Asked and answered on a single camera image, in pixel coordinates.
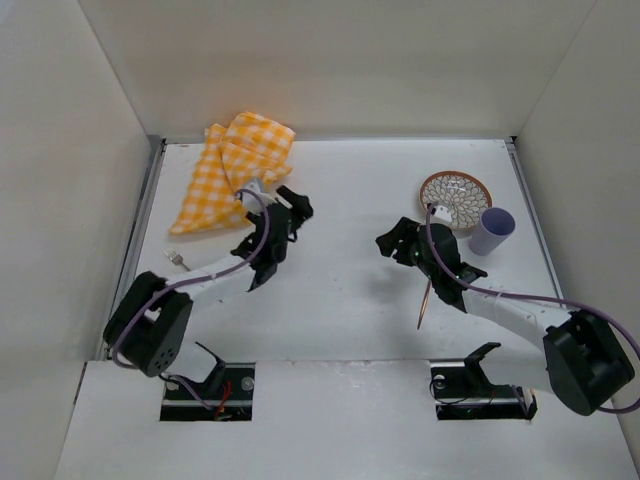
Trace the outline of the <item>lilac cup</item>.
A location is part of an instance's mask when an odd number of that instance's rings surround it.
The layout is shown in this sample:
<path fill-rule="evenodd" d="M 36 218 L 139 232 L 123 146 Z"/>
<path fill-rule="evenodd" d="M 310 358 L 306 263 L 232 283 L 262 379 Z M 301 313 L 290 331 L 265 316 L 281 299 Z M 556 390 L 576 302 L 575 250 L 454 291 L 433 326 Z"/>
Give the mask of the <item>lilac cup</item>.
<path fill-rule="evenodd" d="M 514 217 L 499 207 L 486 209 L 469 240 L 469 248 L 478 256 L 487 256 L 500 246 L 514 231 Z"/>

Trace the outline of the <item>yellow checkered cloth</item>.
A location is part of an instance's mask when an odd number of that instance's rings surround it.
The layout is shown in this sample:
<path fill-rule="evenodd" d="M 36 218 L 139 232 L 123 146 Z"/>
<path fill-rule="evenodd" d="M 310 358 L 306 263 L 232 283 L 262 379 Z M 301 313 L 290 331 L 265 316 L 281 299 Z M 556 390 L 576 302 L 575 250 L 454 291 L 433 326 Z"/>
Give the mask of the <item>yellow checkered cloth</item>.
<path fill-rule="evenodd" d="M 180 236 L 246 226 L 247 210 L 237 199 L 236 191 L 253 178 L 269 187 L 288 176 L 292 171 L 288 156 L 294 139 L 291 128 L 253 112 L 238 114 L 227 127 L 209 127 L 169 234 Z"/>

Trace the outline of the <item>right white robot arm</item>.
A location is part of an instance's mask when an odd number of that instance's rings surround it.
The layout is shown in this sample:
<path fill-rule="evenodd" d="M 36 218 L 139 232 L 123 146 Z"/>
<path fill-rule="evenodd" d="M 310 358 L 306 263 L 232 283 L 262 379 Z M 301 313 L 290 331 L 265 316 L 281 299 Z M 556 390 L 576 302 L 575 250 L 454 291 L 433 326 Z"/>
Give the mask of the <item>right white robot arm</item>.
<path fill-rule="evenodd" d="M 441 302 L 486 319 L 532 345 L 509 352 L 487 341 L 463 357 L 464 396 L 494 386 L 543 390 L 572 412 L 607 412 L 608 402 L 635 378 L 619 336 L 623 329 L 604 313 L 579 302 L 516 294 L 486 271 L 462 260 L 452 230 L 401 218 L 375 243 L 384 257 L 419 269 Z"/>

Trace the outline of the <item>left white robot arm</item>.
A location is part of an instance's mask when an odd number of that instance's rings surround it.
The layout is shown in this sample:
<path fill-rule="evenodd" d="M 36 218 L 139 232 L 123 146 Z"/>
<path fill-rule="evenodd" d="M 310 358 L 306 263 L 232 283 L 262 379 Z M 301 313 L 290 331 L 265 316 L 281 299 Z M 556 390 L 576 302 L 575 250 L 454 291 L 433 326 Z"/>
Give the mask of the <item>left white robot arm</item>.
<path fill-rule="evenodd" d="M 167 372 L 197 383 L 213 372 L 217 357 L 199 353 L 199 346 L 185 340 L 192 314 L 199 306 L 262 287 L 314 214 L 308 196 L 284 185 L 270 194 L 258 178 L 238 189 L 234 199 L 254 230 L 229 254 L 174 277 L 146 271 L 130 285 L 103 331 L 117 366 L 150 378 Z"/>

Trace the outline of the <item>floral patterned plate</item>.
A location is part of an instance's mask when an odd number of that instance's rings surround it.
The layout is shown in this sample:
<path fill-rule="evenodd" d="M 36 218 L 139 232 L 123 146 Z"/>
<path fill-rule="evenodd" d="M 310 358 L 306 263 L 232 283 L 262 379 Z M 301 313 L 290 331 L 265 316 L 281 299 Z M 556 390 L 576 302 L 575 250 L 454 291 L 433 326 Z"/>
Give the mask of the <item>floral patterned plate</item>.
<path fill-rule="evenodd" d="M 450 226 L 458 231 L 474 229 L 484 211 L 493 207 L 491 194 L 480 180 L 454 170 L 429 176 L 420 187 L 419 200 L 424 210 L 433 202 L 446 207 Z"/>

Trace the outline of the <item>copper spoon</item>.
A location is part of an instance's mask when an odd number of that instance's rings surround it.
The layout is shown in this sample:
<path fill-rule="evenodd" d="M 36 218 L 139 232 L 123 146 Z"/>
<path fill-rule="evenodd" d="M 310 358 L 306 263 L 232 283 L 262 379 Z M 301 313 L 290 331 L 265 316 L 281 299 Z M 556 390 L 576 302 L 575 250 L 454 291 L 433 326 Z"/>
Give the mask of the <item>copper spoon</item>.
<path fill-rule="evenodd" d="M 421 306 L 420 306 L 418 320 L 417 320 L 416 329 L 418 331 L 421 329 L 421 326 L 422 326 L 424 318 L 425 318 L 426 309 L 427 309 L 427 306 L 428 306 L 431 289 L 432 289 L 432 281 L 431 281 L 431 279 L 428 279 L 427 284 L 426 284 L 426 288 L 425 288 L 425 291 L 424 291 L 423 299 L 422 299 L 422 302 L 421 302 Z"/>

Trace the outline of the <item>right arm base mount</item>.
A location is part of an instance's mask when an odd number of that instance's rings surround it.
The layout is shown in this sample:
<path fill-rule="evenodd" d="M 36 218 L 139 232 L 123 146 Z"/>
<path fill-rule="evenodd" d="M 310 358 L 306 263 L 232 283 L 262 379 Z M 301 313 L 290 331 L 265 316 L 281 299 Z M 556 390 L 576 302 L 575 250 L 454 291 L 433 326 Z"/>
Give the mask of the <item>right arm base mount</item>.
<path fill-rule="evenodd" d="M 430 363 L 429 393 L 440 421 L 524 420 L 531 421 L 537 411 L 532 390 L 509 384 L 494 384 L 481 362 L 498 342 L 488 342 L 462 359 Z"/>

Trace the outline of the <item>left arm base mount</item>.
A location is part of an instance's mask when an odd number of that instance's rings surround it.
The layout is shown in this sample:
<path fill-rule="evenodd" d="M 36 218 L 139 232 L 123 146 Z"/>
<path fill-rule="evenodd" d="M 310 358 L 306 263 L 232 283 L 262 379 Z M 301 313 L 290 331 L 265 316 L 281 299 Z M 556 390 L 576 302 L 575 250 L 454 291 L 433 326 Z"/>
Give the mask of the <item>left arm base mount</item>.
<path fill-rule="evenodd" d="M 228 363 L 204 345 L 185 343 L 168 371 L 162 422 L 248 422 L 253 414 L 256 365 Z"/>

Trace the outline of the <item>silver copper fork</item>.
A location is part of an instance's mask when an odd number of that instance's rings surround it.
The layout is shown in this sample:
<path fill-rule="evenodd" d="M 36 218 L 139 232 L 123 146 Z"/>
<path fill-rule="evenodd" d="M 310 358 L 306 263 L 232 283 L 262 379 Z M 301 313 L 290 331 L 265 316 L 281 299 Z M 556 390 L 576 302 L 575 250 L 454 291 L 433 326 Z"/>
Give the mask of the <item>silver copper fork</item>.
<path fill-rule="evenodd" d="M 164 251 L 164 254 L 166 255 L 166 257 L 169 259 L 169 261 L 176 265 L 179 266 L 180 268 L 182 268 L 185 271 L 190 271 L 190 268 L 186 265 L 186 263 L 184 262 L 183 256 L 180 255 L 178 252 L 176 252 L 173 249 L 166 249 Z"/>

